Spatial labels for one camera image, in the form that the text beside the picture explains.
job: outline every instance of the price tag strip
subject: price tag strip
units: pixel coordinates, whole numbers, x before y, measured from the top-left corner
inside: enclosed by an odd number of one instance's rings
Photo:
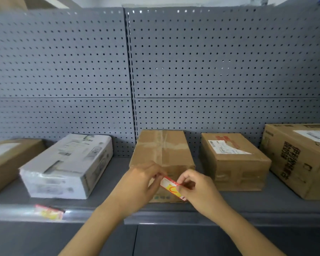
[[[35,205],[34,212],[41,215],[42,217],[48,218],[50,220],[59,221],[63,219],[64,211],[59,209],[54,209],[47,206]]]
[[[186,201],[187,198],[185,198],[184,196],[182,196],[178,191],[176,186],[178,186],[179,184],[175,181],[173,181],[171,178],[168,178],[167,176],[165,176],[162,181],[160,182],[160,186],[162,186],[163,188],[167,189],[170,193],[176,195],[178,198],[181,198],[183,201]]]

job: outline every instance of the white label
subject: white label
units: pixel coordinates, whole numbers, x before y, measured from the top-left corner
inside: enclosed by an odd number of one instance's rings
[[[320,143],[320,130],[294,130],[294,132]]]
[[[0,145],[0,155],[4,154],[5,152],[11,150],[13,147],[16,147],[20,143],[6,143]]]
[[[217,154],[251,155],[251,153],[228,146],[224,140],[209,140],[209,143]]]

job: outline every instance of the brown cardboard box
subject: brown cardboard box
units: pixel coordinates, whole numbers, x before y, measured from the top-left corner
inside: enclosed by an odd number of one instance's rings
[[[218,190],[256,191],[271,161],[239,133],[202,133],[199,158]]]
[[[320,124],[267,124],[260,149],[295,193],[320,200]]]
[[[161,165],[175,181],[187,169],[196,168],[183,131],[142,130],[129,166],[150,160]],[[160,187],[150,202],[183,201]]]
[[[0,190],[19,176],[19,167],[45,150],[41,139],[0,142]]]

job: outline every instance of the barcode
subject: barcode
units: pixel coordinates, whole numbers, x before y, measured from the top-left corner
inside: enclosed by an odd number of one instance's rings
[[[70,156],[71,153],[67,153],[67,152],[59,152],[60,155],[66,155],[66,156]]]
[[[320,139],[320,137],[317,137],[316,135],[313,135],[313,134],[311,134],[311,133],[307,133],[307,135],[310,135],[311,137],[314,137],[314,138],[316,138],[316,139]]]

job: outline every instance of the hand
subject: hand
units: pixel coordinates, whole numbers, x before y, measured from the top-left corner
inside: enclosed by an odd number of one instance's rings
[[[229,208],[212,179],[204,174],[189,169],[180,175],[177,183],[180,184],[177,186],[179,193],[186,197],[197,211],[214,222],[218,221],[218,212],[222,214],[223,209]]]
[[[118,206],[117,214],[124,219],[147,204],[160,187],[167,173],[153,161],[132,166],[121,178],[104,203]]]

